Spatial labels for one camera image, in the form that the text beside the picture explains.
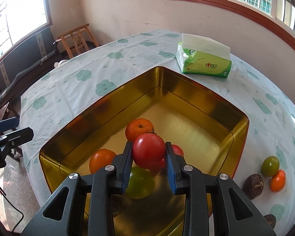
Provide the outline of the dark passion fruit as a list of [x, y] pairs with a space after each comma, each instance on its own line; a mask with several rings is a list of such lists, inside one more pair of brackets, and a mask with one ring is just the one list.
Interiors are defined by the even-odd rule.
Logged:
[[264, 216], [264, 218], [270, 224], [271, 228], [274, 229], [277, 223], [276, 217], [273, 214], [267, 214]]
[[250, 199], [253, 200], [263, 192], [264, 182], [260, 174], [252, 174], [246, 178], [242, 191]]

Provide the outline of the orange mandarin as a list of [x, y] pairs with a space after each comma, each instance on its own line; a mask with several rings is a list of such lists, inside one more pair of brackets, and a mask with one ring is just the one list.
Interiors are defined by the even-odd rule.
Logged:
[[271, 178], [270, 190], [274, 193], [280, 192], [286, 184], [286, 173], [282, 169]]
[[99, 169], [112, 163], [116, 153], [109, 149], [99, 149], [95, 151], [89, 160], [89, 170], [95, 174]]
[[127, 125], [125, 136], [128, 141], [134, 142], [140, 135], [151, 132], [154, 132], [152, 122], [144, 118], [137, 118]]

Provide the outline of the green tomato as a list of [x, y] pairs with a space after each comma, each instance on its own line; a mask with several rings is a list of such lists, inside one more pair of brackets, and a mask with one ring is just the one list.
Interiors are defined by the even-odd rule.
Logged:
[[266, 177], [273, 177], [276, 175], [280, 167], [280, 162], [276, 156], [267, 157], [261, 166], [261, 172]]
[[149, 196], [156, 185], [156, 179], [148, 169], [132, 167], [126, 195], [132, 199], [144, 199]]

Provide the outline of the small red tomato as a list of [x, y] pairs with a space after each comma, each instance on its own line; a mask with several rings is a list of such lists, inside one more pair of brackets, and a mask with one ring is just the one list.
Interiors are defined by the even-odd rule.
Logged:
[[[184, 152], [182, 148], [180, 148], [179, 146], [175, 144], [172, 144], [171, 147], [176, 155], [184, 156]], [[149, 171], [153, 175], [157, 175], [161, 170], [164, 170], [164, 169], [166, 169], [165, 158], [162, 158], [162, 160], [160, 160], [156, 166], [149, 168]]]

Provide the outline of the large red tomato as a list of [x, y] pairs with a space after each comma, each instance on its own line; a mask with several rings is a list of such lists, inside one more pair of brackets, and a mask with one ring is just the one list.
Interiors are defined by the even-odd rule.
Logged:
[[149, 169], [162, 160], [165, 152], [166, 145], [161, 137], [154, 133], [144, 133], [133, 143], [132, 158], [138, 167]]

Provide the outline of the dark sofa bench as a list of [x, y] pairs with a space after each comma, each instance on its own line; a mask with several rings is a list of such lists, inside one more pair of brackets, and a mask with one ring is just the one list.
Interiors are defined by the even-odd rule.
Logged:
[[60, 58], [49, 27], [8, 53], [0, 62], [0, 108], [22, 95], [32, 84], [50, 72]]

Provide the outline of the cloud pattern tablecloth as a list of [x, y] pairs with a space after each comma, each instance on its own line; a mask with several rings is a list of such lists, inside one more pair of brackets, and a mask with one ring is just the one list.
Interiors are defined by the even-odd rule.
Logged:
[[[175, 54], [181, 35], [154, 30], [129, 36], [83, 53], [47, 73], [21, 97], [21, 127], [34, 138], [24, 145], [24, 165], [39, 204], [50, 190], [39, 164], [42, 146], [91, 104], [139, 74], [162, 65], [179, 71]], [[295, 105], [266, 76], [232, 55], [227, 78], [191, 78], [229, 100], [247, 114], [248, 140], [235, 181], [259, 169], [267, 156], [277, 156], [287, 176], [279, 193], [269, 191], [255, 202], [277, 219], [275, 232], [285, 235], [295, 224]]]

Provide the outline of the green tomato on table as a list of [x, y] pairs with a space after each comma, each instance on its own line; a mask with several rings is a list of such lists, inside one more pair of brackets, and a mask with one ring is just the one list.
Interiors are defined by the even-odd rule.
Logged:
[[280, 162], [276, 156], [267, 157], [261, 166], [261, 172], [266, 177], [273, 177], [276, 175], [280, 167]]

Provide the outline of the gold maroon toffee tin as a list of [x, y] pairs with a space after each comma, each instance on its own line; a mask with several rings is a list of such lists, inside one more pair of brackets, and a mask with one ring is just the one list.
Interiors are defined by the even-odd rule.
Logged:
[[100, 98], [41, 148], [50, 191], [70, 173], [89, 174], [94, 151], [122, 153], [126, 126], [135, 118], [151, 121], [156, 134], [181, 147], [186, 162], [203, 173], [234, 176], [248, 134], [247, 115], [202, 84], [155, 67]]

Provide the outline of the wooden stool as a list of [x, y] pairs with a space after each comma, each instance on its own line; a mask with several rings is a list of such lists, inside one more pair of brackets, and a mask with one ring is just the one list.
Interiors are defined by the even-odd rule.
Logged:
[[67, 52], [67, 55], [70, 59], [72, 59], [74, 54], [80, 55], [90, 50], [90, 46], [83, 36], [84, 32], [86, 32], [90, 37], [90, 43], [92, 43], [95, 47], [100, 47], [99, 42], [89, 28], [89, 23], [58, 35], [54, 44], [58, 45], [58, 43], [62, 43], [65, 51]]

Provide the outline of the large side window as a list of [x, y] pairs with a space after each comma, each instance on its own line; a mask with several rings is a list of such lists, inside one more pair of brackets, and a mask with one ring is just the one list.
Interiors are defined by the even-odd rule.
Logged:
[[48, 0], [0, 0], [0, 60], [50, 23]]

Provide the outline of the green tissue pack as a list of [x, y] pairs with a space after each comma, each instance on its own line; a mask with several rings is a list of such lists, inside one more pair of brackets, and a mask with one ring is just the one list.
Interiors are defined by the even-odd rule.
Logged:
[[232, 67], [230, 48], [208, 37], [182, 34], [176, 60], [184, 74], [227, 78]]

